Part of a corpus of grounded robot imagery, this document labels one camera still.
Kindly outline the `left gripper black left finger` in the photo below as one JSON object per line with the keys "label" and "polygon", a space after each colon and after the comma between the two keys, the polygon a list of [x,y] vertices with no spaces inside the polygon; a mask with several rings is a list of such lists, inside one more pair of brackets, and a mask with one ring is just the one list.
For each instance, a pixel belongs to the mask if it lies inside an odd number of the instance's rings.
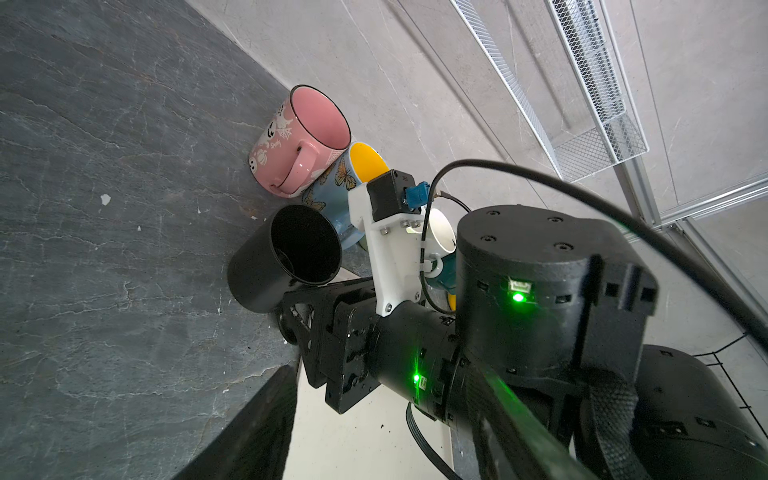
{"label": "left gripper black left finger", "polygon": [[281,479],[297,408],[297,372],[280,367],[177,479]]}

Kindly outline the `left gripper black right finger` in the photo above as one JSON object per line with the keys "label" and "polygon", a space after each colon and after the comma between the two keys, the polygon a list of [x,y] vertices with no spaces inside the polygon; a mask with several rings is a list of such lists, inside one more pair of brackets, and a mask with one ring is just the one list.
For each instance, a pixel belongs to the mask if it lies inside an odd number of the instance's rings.
{"label": "left gripper black right finger", "polygon": [[481,476],[502,479],[594,479],[557,438],[568,396],[582,388],[557,378],[497,373],[477,360],[463,368],[461,427],[472,432]]}

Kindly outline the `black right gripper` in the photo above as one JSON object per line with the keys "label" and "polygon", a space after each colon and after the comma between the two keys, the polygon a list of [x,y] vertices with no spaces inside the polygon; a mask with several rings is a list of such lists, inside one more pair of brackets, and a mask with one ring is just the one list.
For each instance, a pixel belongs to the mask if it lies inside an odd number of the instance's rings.
{"label": "black right gripper", "polygon": [[299,347],[308,383],[325,389],[334,411],[347,412],[379,386],[367,365],[380,320],[372,278],[288,292],[277,316],[284,339]]}

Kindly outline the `black mug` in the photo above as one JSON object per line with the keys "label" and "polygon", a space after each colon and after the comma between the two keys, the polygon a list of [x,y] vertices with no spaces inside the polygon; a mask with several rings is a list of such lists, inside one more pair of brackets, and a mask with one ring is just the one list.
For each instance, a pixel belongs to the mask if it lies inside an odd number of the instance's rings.
{"label": "black mug", "polygon": [[341,267],[342,247],[334,226],[306,205],[272,214],[237,250],[227,269],[234,299],[256,313],[269,313],[285,293],[329,283]]}

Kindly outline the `grey mug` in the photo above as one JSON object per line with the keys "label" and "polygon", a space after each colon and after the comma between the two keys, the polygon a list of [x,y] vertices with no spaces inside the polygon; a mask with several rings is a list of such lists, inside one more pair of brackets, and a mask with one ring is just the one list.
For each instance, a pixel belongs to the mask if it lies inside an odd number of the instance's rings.
{"label": "grey mug", "polygon": [[420,258],[424,247],[425,258],[443,258],[456,249],[456,237],[448,218],[437,208],[430,211],[429,222],[424,227],[424,218],[411,219],[406,228],[408,246],[406,251]]}

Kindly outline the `blue butterfly mug yellow inside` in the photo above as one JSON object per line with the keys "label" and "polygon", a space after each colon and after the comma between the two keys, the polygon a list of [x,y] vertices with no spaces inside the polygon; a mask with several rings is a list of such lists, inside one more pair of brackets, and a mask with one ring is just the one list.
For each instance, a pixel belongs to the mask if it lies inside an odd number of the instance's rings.
{"label": "blue butterfly mug yellow inside", "polygon": [[364,237],[364,232],[350,222],[348,192],[388,170],[388,165],[374,148],[354,142],[303,192],[303,203],[320,212],[333,225],[343,250]]}

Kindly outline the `pink mug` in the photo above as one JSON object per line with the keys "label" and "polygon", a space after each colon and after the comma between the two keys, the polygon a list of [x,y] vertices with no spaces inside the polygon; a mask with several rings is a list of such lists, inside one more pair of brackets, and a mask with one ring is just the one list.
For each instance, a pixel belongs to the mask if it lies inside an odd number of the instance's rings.
{"label": "pink mug", "polygon": [[351,142],[350,125],[336,103],[313,86],[297,85],[252,147],[248,166],[265,190],[295,198]]}

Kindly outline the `dark green mug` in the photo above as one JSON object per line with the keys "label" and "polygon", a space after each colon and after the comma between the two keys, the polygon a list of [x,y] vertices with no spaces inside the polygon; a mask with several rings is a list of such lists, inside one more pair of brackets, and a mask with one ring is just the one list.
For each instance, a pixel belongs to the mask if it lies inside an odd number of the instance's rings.
{"label": "dark green mug", "polygon": [[430,258],[430,269],[425,272],[428,285],[440,289],[448,294],[456,294],[456,252],[452,252],[442,258]]}

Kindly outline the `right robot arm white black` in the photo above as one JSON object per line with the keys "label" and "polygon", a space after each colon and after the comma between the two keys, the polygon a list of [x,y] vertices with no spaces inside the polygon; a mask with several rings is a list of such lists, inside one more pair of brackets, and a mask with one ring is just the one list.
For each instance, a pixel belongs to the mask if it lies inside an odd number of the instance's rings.
{"label": "right robot arm white black", "polygon": [[501,479],[763,479],[767,449],[696,358],[643,341],[656,278],[621,234],[627,226],[726,312],[758,317],[714,275],[614,206],[533,171],[481,169],[554,187],[602,213],[581,219],[520,205],[466,214],[454,251],[456,307],[408,289],[425,235],[396,233],[401,196],[369,194],[381,247],[369,278],[336,282],[341,246],[316,210],[290,205],[268,239],[288,277],[279,305],[309,383],[344,413],[379,386],[473,434],[482,475]]}

